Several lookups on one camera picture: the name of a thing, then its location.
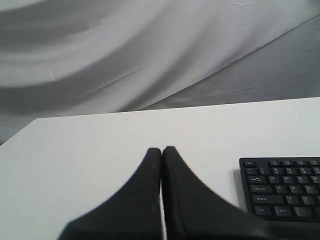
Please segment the white fabric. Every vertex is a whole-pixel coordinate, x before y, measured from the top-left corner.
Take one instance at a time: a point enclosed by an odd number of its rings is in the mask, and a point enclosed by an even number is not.
[[[0,141],[34,118],[142,109],[320,13],[317,0],[0,3]]]

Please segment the table surface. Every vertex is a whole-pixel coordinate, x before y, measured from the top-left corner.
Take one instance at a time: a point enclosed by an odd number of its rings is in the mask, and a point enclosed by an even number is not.
[[[116,192],[149,147],[244,206],[241,157],[320,156],[320,98],[36,119],[0,146],[0,239],[54,240]]]

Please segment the black object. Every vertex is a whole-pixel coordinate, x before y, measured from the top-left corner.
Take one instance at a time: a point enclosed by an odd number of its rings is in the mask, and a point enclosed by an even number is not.
[[[267,221],[239,210],[203,184],[174,147],[162,154],[161,180],[168,240],[276,239]]]
[[[161,151],[150,148],[128,182],[105,203],[71,221],[59,240],[161,240],[160,162]]]
[[[320,158],[241,158],[239,163],[249,213],[268,220],[280,237],[320,239]]]

